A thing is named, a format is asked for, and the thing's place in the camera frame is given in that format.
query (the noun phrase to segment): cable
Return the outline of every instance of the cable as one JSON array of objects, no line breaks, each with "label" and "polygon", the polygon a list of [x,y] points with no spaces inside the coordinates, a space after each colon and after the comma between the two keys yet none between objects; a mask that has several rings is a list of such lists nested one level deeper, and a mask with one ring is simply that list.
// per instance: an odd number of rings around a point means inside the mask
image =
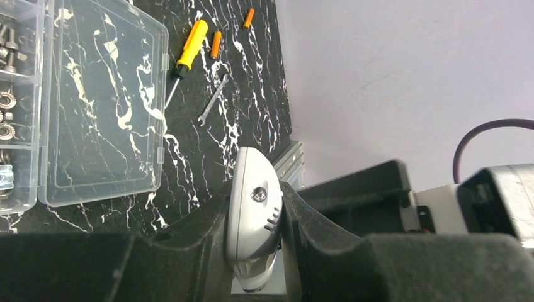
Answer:
[{"label": "cable", "polygon": [[467,132],[467,134],[462,138],[458,146],[456,147],[456,152],[454,152],[454,159],[452,161],[452,176],[454,178],[454,183],[460,183],[460,159],[462,157],[463,151],[467,147],[467,143],[472,140],[477,135],[481,134],[484,131],[496,129],[496,128],[524,128],[534,130],[534,120],[523,120],[520,118],[506,118],[503,120],[489,121],[482,125],[476,126],[473,130]]}]

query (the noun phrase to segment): white wall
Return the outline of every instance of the white wall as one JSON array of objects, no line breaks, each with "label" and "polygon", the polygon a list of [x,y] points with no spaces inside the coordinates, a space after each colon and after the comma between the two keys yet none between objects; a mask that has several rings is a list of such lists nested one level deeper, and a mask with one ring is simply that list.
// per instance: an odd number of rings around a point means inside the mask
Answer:
[{"label": "white wall", "polygon": [[[402,159],[412,186],[452,183],[458,141],[534,118],[534,1],[277,0],[293,139],[306,185]],[[534,131],[492,130],[462,177],[534,162]]]}]

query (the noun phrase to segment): hex bolt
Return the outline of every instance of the hex bolt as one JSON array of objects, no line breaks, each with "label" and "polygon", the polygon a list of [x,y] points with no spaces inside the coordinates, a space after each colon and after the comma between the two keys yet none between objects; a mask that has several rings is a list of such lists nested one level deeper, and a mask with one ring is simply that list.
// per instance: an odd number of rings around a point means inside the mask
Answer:
[{"label": "hex bolt", "polygon": [[18,44],[16,42],[15,34],[16,34],[15,30],[13,28],[10,28],[9,29],[9,40],[6,42],[6,45],[5,45],[6,48],[12,52],[18,51]]},{"label": "hex bolt", "polygon": [[8,64],[4,66],[4,70],[12,73],[16,73],[15,68],[15,54],[10,52],[8,55]]},{"label": "hex bolt", "polygon": [[6,33],[8,32],[8,27],[4,24],[0,26],[0,46],[6,44]]}]

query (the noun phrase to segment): screwdriver handle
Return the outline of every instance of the screwdriver handle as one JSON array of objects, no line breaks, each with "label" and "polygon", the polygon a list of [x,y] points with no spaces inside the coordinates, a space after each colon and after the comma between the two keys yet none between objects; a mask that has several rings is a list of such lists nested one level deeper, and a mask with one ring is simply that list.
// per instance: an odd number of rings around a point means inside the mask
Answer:
[{"label": "screwdriver handle", "polygon": [[208,23],[204,20],[198,20],[193,25],[193,29],[187,38],[187,42],[184,46],[184,51],[182,56],[176,63],[176,68],[180,65],[184,65],[188,70],[191,70],[191,65],[196,55],[202,47],[202,42],[206,38],[206,33],[208,32]]}]

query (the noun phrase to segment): screw head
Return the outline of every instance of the screw head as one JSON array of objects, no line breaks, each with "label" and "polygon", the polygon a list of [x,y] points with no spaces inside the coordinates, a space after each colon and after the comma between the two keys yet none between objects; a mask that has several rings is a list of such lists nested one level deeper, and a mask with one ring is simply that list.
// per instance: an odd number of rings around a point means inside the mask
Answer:
[{"label": "screw head", "polygon": [[252,199],[258,203],[262,203],[267,199],[267,190],[263,187],[257,187],[252,191]]},{"label": "screw head", "polygon": [[12,73],[16,73],[16,68],[13,67],[13,66],[9,66],[9,65],[5,65],[4,66],[4,70],[7,71],[7,72],[12,72]]},{"label": "screw head", "polygon": [[9,49],[12,52],[17,52],[18,51],[18,44],[15,43],[15,42],[12,42],[12,41],[7,41],[6,44],[4,45],[4,47],[6,47],[7,49]]}]

